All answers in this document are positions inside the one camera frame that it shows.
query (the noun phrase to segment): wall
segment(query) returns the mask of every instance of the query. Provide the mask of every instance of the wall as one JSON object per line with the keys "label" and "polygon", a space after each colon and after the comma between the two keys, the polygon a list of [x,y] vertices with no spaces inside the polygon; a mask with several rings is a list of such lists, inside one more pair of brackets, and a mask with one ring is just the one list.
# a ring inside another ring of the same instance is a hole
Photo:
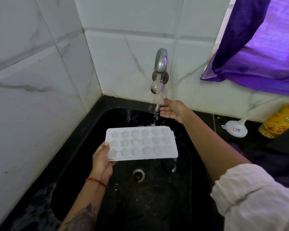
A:
{"label": "wall", "polygon": [[153,101],[156,51],[168,50],[168,98],[220,115],[264,121],[289,96],[199,78],[218,49],[235,0],[75,0],[104,94]]}
{"label": "wall", "polygon": [[0,222],[100,94],[74,0],[0,0]]}

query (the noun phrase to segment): forearm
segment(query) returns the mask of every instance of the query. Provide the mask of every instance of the forearm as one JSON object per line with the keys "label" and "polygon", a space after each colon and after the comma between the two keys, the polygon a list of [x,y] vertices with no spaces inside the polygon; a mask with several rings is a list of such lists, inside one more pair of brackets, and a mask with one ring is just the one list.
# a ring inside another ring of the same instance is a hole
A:
{"label": "forearm", "polygon": [[191,110],[184,112],[183,120],[183,125],[213,181],[219,180],[220,176],[232,167],[251,163]]}
{"label": "forearm", "polygon": [[[100,175],[90,174],[89,177],[101,180]],[[97,182],[86,182],[58,231],[63,231],[67,226],[71,231],[77,231],[80,226],[84,228],[82,230],[92,231],[105,190],[106,188]]]}

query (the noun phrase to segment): sink basin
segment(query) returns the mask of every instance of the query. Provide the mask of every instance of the sink basin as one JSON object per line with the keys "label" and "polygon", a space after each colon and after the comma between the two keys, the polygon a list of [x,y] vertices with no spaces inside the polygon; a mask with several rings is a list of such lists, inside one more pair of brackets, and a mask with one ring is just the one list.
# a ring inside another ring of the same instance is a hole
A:
{"label": "sink basin", "polygon": [[[183,125],[158,118],[156,125],[169,126],[176,136],[177,160],[118,162],[95,230],[211,230],[212,202],[206,169]],[[51,201],[54,215],[63,220],[69,212],[91,171],[92,155],[105,140],[108,128],[148,126],[153,122],[154,114],[150,112],[125,108],[105,112],[57,183]],[[133,175],[135,170],[143,174]]]}

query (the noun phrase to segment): purple curtain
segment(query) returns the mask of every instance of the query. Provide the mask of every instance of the purple curtain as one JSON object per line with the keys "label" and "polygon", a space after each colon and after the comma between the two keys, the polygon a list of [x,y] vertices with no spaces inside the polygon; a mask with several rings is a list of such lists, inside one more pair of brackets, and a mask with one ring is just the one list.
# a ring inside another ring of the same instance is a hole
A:
{"label": "purple curtain", "polygon": [[289,95],[289,0],[236,0],[201,79]]}

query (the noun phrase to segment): chrome tap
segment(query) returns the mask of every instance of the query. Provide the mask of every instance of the chrome tap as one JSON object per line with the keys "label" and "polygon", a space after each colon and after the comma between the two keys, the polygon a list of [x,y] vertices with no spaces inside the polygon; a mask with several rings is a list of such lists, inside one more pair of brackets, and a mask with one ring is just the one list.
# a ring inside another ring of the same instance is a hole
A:
{"label": "chrome tap", "polygon": [[168,53],[166,49],[160,48],[155,57],[154,72],[152,74],[153,82],[150,85],[151,92],[159,94],[163,91],[163,85],[168,82],[169,75],[167,69]]}

